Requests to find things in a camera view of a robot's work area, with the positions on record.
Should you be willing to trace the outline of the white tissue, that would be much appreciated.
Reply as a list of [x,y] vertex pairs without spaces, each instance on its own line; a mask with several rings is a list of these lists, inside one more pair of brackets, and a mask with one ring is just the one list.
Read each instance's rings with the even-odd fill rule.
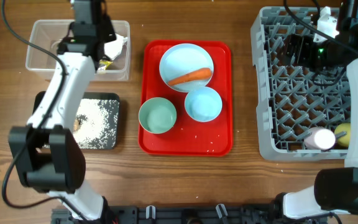
[[104,44],[105,57],[108,60],[113,61],[118,56],[120,56],[126,43],[127,37],[123,37],[119,34],[116,34],[116,40]]

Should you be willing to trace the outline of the yellow snack wrapper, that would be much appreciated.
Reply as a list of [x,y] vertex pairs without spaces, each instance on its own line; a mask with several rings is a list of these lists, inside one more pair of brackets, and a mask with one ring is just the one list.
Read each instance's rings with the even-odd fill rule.
[[100,60],[97,73],[104,73],[114,62],[111,60]]

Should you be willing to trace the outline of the pink cup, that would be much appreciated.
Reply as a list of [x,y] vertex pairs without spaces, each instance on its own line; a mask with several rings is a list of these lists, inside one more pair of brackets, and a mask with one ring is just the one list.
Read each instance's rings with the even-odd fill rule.
[[313,127],[309,129],[309,135],[304,138],[304,144],[308,149],[327,150],[336,143],[335,134],[326,128]]

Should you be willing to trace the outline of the light blue plate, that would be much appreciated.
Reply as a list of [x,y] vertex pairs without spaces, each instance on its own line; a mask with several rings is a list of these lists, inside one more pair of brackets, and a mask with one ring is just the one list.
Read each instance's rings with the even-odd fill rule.
[[[212,75],[202,80],[193,80],[170,86],[169,81],[196,70],[208,68]],[[159,63],[159,72],[166,85],[175,91],[188,93],[191,90],[206,86],[212,79],[214,63],[204,48],[195,44],[178,44],[169,48]]]

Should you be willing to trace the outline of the orange carrot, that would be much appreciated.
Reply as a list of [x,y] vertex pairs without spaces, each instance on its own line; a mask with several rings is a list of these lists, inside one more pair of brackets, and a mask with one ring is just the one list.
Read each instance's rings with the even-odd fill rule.
[[195,70],[193,72],[187,73],[180,77],[174,78],[168,82],[169,86],[179,85],[182,83],[197,81],[197,80],[205,80],[211,78],[213,72],[210,68],[201,68],[199,70]]

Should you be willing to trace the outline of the yellow cup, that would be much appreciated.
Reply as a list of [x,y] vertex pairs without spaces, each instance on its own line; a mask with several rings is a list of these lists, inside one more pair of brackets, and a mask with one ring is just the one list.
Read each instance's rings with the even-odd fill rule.
[[334,130],[336,143],[343,147],[348,147],[351,139],[351,124],[342,123]]

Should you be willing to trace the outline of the mint green bowl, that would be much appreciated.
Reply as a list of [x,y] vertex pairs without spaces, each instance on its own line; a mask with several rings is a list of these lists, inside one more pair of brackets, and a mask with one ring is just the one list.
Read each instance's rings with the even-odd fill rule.
[[175,125],[177,110],[168,99],[155,97],[142,104],[138,117],[144,130],[152,134],[162,134]]

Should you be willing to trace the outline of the light blue bowl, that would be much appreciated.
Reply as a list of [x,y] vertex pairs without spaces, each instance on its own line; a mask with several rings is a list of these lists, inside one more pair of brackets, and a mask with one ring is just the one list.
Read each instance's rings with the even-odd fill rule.
[[191,90],[185,97],[185,111],[197,122],[206,123],[216,119],[223,109],[219,93],[207,86]]

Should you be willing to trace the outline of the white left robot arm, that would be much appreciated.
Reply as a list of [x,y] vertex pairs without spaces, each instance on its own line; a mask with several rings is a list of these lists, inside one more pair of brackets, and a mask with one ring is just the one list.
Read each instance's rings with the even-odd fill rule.
[[13,160],[24,187],[58,199],[79,222],[116,223],[107,200],[85,181],[85,157],[72,133],[75,114],[99,61],[104,44],[116,39],[110,20],[72,22],[58,45],[55,73],[38,108],[24,127],[13,127]]

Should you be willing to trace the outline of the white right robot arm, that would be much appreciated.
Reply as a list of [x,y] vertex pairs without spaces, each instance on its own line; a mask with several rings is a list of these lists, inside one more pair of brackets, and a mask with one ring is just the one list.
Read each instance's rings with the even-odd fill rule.
[[292,59],[314,72],[326,67],[343,67],[351,91],[351,138],[344,167],[318,172],[314,185],[282,196],[282,215],[293,222],[336,216],[338,213],[358,215],[358,1],[342,1],[336,29],[331,37],[297,17],[290,8],[286,12],[303,27],[325,37],[316,43],[310,37],[292,34],[285,39],[277,54],[283,64]]

